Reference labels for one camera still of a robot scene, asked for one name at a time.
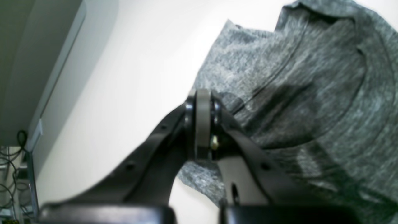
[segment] white surface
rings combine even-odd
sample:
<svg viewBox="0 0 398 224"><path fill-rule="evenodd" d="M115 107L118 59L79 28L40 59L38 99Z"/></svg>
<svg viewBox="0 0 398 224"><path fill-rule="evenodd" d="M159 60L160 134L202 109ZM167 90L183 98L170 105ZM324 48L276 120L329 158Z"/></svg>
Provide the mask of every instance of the white surface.
<svg viewBox="0 0 398 224"><path fill-rule="evenodd" d="M87 15L42 115L34 152L40 205L107 175L181 104L227 19L272 31L289 0L87 0ZM364 1L397 27L397 3ZM175 181L179 223L216 223L217 208Z"/></svg>

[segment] gray t-shirt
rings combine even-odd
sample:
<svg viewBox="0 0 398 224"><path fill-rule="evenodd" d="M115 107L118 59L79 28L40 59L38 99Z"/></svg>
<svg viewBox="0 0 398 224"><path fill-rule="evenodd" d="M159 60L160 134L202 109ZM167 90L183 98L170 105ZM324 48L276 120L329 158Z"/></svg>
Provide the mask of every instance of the gray t-shirt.
<svg viewBox="0 0 398 224"><path fill-rule="evenodd" d="M363 223L398 223L398 33L351 0L300 0L274 32L227 21L194 88L221 93L246 133L299 184ZM215 204L215 164L178 177Z"/></svg>

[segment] heather gray fabric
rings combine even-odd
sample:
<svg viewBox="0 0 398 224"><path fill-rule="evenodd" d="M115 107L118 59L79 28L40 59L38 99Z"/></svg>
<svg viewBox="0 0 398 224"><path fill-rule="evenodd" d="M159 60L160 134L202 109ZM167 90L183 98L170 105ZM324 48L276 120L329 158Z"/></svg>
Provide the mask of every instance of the heather gray fabric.
<svg viewBox="0 0 398 224"><path fill-rule="evenodd" d="M299 184L363 223L398 223L398 34L350 0L285 6L274 32L227 21L194 88L221 93L266 154ZM183 183L215 204L215 164L187 163Z"/></svg>

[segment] metal screw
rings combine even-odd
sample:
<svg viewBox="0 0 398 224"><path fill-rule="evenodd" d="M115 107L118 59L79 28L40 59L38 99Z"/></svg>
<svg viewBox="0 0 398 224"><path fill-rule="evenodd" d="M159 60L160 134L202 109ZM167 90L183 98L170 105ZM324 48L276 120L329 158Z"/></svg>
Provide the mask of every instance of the metal screw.
<svg viewBox="0 0 398 224"><path fill-rule="evenodd" d="M217 150L219 147L219 140L217 136L213 136L210 141L210 148L213 150Z"/></svg>

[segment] hole in bracket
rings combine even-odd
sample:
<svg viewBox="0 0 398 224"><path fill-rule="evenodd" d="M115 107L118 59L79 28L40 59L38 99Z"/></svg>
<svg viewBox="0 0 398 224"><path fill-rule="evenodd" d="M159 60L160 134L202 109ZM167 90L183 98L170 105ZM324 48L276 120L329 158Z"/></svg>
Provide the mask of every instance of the hole in bracket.
<svg viewBox="0 0 398 224"><path fill-rule="evenodd" d="M271 169L266 163L261 163L261 168L263 170L270 170Z"/></svg>
<svg viewBox="0 0 398 224"><path fill-rule="evenodd" d="M231 190L232 190L232 200L234 201L234 205L239 205L239 194L238 194L238 189L236 188L236 185L232 183L231 185Z"/></svg>
<svg viewBox="0 0 398 224"><path fill-rule="evenodd" d="M135 163L134 163L134 161L133 160L129 160L127 163L126 163L126 171L131 171L131 170L133 170L135 168Z"/></svg>

